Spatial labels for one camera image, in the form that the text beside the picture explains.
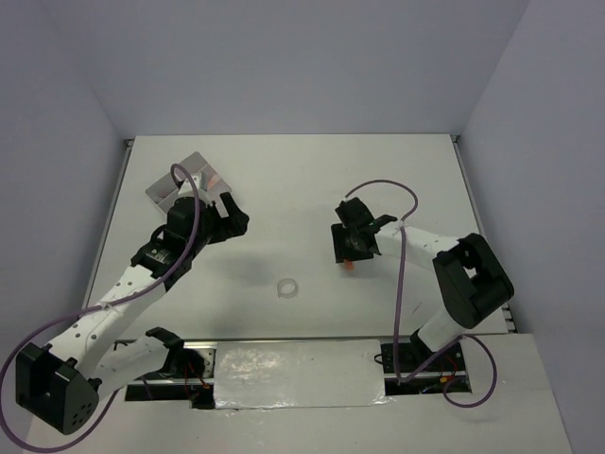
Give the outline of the clear tape roll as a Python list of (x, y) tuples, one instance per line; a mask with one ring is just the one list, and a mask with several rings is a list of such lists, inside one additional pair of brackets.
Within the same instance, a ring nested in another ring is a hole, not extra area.
[(299, 285), (292, 278), (284, 278), (277, 283), (276, 290), (279, 298), (291, 299), (297, 296)]

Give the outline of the orange pink highlighter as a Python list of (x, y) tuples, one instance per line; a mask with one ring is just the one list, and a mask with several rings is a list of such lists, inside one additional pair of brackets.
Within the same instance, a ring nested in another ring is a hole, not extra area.
[(218, 174), (215, 174), (212, 177), (207, 178), (206, 185), (208, 187), (212, 187), (214, 184), (217, 184), (220, 181), (221, 181), (221, 177)]

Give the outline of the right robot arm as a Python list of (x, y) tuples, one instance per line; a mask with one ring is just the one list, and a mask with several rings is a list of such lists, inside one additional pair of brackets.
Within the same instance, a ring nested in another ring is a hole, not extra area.
[(412, 362), (422, 370), (435, 368), (443, 360), (443, 348), (475, 329), (514, 295), (511, 280), (480, 234), (442, 236), (395, 221), (381, 228), (376, 243), (382, 255), (435, 273), (441, 305), (410, 336)]

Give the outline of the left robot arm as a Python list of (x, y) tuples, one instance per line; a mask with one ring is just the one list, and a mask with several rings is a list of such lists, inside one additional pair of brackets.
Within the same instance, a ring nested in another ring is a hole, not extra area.
[[(99, 402), (147, 374), (196, 377), (204, 358), (173, 332), (152, 327), (138, 340), (116, 340), (188, 273), (203, 248), (246, 233), (249, 217), (230, 193), (219, 202), (199, 191), (180, 196), (166, 222), (94, 306), (65, 320), (44, 345), (23, 341), (14, 354), (15, 400), (58, 432), (85, 426)], [(211, 386), (218, 409), (368, 407), (386, 400), (372, 362), (374, 340), (227, 342), (218, 347)]]

